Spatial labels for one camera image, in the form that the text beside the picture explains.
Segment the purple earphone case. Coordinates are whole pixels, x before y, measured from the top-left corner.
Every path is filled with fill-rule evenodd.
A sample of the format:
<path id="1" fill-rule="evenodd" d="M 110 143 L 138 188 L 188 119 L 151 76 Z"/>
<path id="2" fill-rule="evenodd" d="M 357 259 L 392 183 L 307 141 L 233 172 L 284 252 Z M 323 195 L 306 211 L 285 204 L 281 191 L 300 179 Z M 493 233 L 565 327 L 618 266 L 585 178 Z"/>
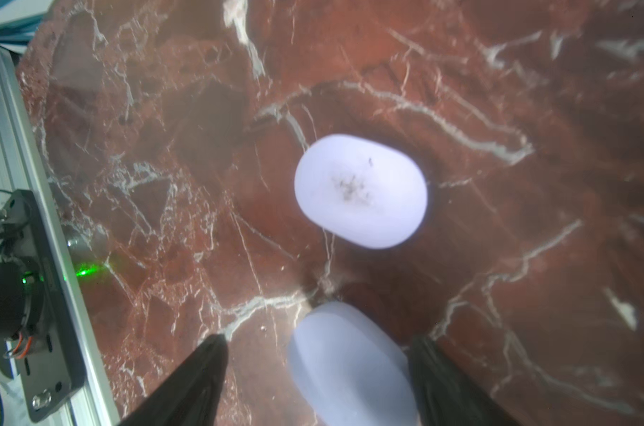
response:
<path id="1" fill-rule="evenodd" d="M 327 425 L 416 425 L 408 361 L 399 346 L 351 305 L 329 302 L 295 328 L 287 367 Z"/>
<path id="2" fill-rule="evenodd" d="M 412 158 L 344 134 L 320 138 L 307 149 L 293 191 L 312 223 L 371 250 L 408 240 L 428 208 L 427 181 Z"/>

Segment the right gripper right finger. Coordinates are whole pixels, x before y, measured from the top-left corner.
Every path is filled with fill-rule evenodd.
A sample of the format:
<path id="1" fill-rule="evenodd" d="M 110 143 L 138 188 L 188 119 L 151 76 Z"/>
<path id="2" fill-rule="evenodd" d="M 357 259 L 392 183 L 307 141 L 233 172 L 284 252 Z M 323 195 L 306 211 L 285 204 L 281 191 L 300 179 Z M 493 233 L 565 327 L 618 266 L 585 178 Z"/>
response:
<path id="1" fill-rule="evenodd" d="M 408 367 L 423 425 L 519 425 L 430 338 L 412 341 Z"/>

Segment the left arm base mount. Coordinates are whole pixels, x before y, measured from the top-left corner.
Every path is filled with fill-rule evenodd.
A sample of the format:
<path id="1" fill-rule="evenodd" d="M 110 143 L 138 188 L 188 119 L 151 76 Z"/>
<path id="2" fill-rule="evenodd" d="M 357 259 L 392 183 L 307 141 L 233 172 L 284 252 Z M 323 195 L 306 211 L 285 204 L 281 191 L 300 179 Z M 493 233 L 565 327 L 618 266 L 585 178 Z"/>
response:
<path id="1" fill-rule="evenodd" d="M 15 362 L 29 418 L 56 413 L 86 382 L 84 357 L 39 206 L 16 190 L 0 207 L 0 340 Z"/>

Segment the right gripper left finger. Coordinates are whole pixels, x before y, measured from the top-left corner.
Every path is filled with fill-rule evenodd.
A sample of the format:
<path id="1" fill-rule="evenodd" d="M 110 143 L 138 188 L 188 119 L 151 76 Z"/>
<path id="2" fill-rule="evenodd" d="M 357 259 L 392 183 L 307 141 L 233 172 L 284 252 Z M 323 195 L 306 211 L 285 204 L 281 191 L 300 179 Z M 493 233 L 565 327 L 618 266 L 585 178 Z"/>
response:
<path id="1" fill-rule="evenodd" d="M 210 335 L 122 425 L 213 425 L 229 361 L 224 335 Z"/>

